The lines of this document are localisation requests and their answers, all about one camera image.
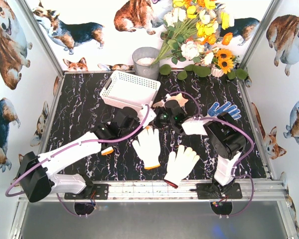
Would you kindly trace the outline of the yellow coated work glove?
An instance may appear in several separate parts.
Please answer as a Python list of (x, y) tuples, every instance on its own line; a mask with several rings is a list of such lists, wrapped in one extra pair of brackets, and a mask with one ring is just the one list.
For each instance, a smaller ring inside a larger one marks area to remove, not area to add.
[(106, 149), (103, 149), (101, 151), (101, 155), (108, 155), (108, 154), (111, 154), (112, 152), (114, 152), (114, 149), (110, 146), (110, 147), (108, 147)]

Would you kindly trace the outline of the white glove orange cuff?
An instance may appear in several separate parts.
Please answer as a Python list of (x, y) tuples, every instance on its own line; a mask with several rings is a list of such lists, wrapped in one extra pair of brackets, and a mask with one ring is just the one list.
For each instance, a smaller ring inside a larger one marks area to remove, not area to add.
[(160, 166), (160, 141), (159, 130), (152, 126), (147, 126), (138, 134), (137, 140), (132, 141), (132, 146), (137, 156), (144, 163), (144, 169), (150, 170)]

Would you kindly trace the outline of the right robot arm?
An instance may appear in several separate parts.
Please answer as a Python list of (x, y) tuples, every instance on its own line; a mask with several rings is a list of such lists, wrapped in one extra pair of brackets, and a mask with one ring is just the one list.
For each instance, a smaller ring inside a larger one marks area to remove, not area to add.
[(206, 117), (189, 116), (183, 110), (187, 102), (188, 99), (179, 92), (175, 96), (167, 94), (165, 99), (154, 103), (155, 125), (169, 125), (182, 135), (207, 136), (218, 155), (212, 190), (224, 194), (234, 184), (235, 167), (249, 138), (228, 112)]

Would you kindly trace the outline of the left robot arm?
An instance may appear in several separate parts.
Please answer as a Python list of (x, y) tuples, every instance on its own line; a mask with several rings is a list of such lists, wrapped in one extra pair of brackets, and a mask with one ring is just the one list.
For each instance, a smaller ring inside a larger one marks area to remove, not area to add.
[(155, 112), (147, 104), (139, 112), (124, 107), (112, 119), (97, 124), (73, 142), (39, 155), (25, 154), (15, 181), (31, 203), (58, 193), (87, 197), (93, 187), (87, 177), (78, 173), (60, 174), (60, 171), (92, 154), (108, 154), (114, 145), (135, 136), (155, 118)]

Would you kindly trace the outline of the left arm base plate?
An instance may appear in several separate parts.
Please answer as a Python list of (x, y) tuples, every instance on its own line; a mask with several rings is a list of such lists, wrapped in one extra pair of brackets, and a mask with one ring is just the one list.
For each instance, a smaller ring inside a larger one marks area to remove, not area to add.
[(106, 200), (109, 193), (109, 184), (91, 184), (88, 185), (79, 194), (65, 193), (66, 200)]

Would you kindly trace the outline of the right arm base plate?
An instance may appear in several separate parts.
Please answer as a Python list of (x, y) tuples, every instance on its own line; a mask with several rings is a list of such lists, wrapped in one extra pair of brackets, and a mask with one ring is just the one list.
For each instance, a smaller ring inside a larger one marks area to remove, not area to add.
[(242, 191), (239, 183), (217, 187), (212, 183), (198, 183), (196, 188), (190, 189), (190, 192), (196, 192), (198, 199), (242, 199)]

